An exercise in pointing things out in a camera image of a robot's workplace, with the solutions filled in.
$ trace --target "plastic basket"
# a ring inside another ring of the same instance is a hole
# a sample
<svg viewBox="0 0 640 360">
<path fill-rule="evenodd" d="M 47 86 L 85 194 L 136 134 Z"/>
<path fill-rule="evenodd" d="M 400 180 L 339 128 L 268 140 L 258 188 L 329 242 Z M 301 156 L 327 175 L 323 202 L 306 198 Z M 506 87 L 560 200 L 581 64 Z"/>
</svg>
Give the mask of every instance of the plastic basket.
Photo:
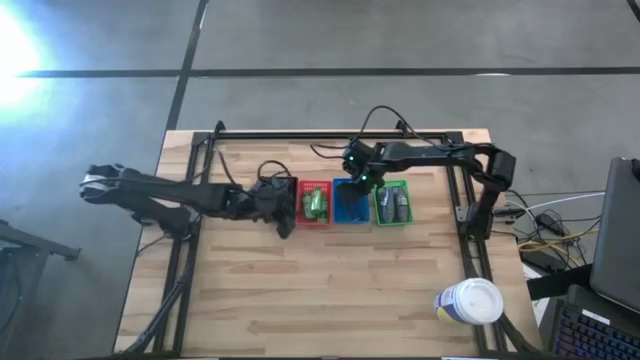
<svg viewBox="0 0 640 360">
<path fill-rule="evenodd" d="M 351 179 L 333 179 L 333 222 L 335 224 L 365 224 L 371 222 L 369 197 L 363 196 L 356 203 L 349 204 L 340 199 L 338 185 Z"/>
<path fill-rule="evenodd" d="M 322 191 L 322 195 L 327 198 L 327 222 L 321 223 L 313 220 L 308 220 L 304 217 L 304 208 L 303 208 L 303 198 L 305 192 L 311 192 L 315 188 L 320 187 L 320 191 Z M 331 181 L 322 181 L 322 180 L 298 180 L 298 199 L 296 200 L 297 205 L 297 216 L 296 222 L 300 225 L 305 226 L 329 226 L 332 221 L 332 206 L 333 199 L 331 198 Z"/>
<path fill-rule="evenodd" d="M 407 196 L 407 205 L 409 207 L 409 221 L 407 222 L 392 222 L 392 223 L 385 223 L 382 222 L 381 219 L 381 215 L 380 215 L 380 209 L 378 206 L 378 187 L 376 186 L 376 188 L 373 191 L 373 202 L 374 202 L 374 207 L 376 208 L 376 220 L 378 221 L 378 225 L 380 226 L 399 226 L 399 225 L 409 225 L 411 223 L 413 223 L 413 214 L 411 211 L 411 196 L 409 196 L 409 187 L 407 186 L 407 181 L 406 180 L 385 180 L 385 184 L 383 186 L 383 188 L 385 187 L 395 187 L 395 186 L 402 186 L 404 188 L 404 193 Z"/>
</svg>

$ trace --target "concrete floor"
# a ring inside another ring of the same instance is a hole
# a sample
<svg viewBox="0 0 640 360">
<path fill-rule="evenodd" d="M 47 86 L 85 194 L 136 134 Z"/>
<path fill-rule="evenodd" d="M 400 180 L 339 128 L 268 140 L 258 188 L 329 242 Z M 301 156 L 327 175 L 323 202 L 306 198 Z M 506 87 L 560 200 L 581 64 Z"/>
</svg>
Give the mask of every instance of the concrete floor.
<svg viewBox="0 0 640 360">
<path fill-rule="evenodd" d="M 180 69 L 197 5 L 0 1 L 11 49 L 0 59 L 0 218 L 83 248 L 76 263 L 50 261 L 14 358 L 110 352 L 140 228 L 82 202 L 77 183 L 94 163 L 154 171 L 178 80 L 8 70 Z M 639 33 L 624 0 L 220 0 L 193 67 L 640 66 Z M 611 157 L 639 156 L 638 94 L 640 75 L 201 78 L 188 83 L 177 128 L 357 128 L 386 104 L 416 128 L 489 128 L 518 158 L 514 189 L 533 204 L 603 189 Z M 394 123 L 380 113 L 370 126 Z M 554 209 L 592 216 L 601 201 Z"/>
</svg>

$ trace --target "wooden tabletop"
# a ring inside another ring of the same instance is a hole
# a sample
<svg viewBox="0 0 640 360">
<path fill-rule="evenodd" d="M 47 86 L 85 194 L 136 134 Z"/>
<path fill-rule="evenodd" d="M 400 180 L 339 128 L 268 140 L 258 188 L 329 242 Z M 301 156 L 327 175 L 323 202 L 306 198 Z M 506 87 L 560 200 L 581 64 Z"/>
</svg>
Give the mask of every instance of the wooden tabletop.
<svg viewBox="0 0 640 360">
<path fill-rule="evenodd" d="M 490 141 L 486 129 L 459 131 L 466 141 Z M 158 176 L 184 179 L 192 134 L 167 132 Z M 285 163 L 300 179 L 346 177 L 340 160 L 317 157 L 309 142 L 234 140 L 217 141 L 216 147 L 236 181 L 247 186 L 255 182 L 258 166 L 270 159 Z M 332 155 L 338 150 L 324 151 Z M 216 155 L 210 180 L 227 182 L 219 164 Z M 394 178 L 408 182 L 412 225 L 377 226 L 372 207 L 371 224 L 297 227 L 281 240 L 272 224 L 205 218 L 182 355 L 476 355 L 471 328 L 439 321 L 433 311 L 436 293 L 464 279 L 445 169 L 416 167 L 385 175 Z M 146 228 L 140 246 L 159 235 L 158 228 Z M 494 234 L 487 247 L 507 315 L 539 346 L 513 238 Z M 157 310 L 170 249 L 166 240 L 137 258 L 116 350 L 130 345 Z M 173 339 L 174 320 L 166 346 Z"/>
</svg>

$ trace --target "green basket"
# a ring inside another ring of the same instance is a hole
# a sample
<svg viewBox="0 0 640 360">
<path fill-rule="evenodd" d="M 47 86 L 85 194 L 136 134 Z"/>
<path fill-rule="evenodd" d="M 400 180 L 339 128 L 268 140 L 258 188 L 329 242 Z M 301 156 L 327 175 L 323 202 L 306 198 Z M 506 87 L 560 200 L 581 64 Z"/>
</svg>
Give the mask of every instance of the green basket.
<svg viewBox="0 0 640 360">
<path fill-rule="evenodd" d="M 384 223 L 380 220 L 380 210 L 378 209 L 378 186 L 375 187 L 373 191 L 373 204 L 376 209 L 376 220 L 378 221 L 378 225 L 380 226 L 399 226 L 399 225 L 409 225 L 413 223 L 413 212 L 411 211 L 411 196 L 409 196 L 409 187 L 407 186 L 406 180 L 385 180 L 385 187 L 396 187 L 402 186 L 404 188 L 404 193 L 407 195 L 407 205 L 409 207 L 409 221 L 407 222 L 394 222 L 394 223 Z"/>
</svg>

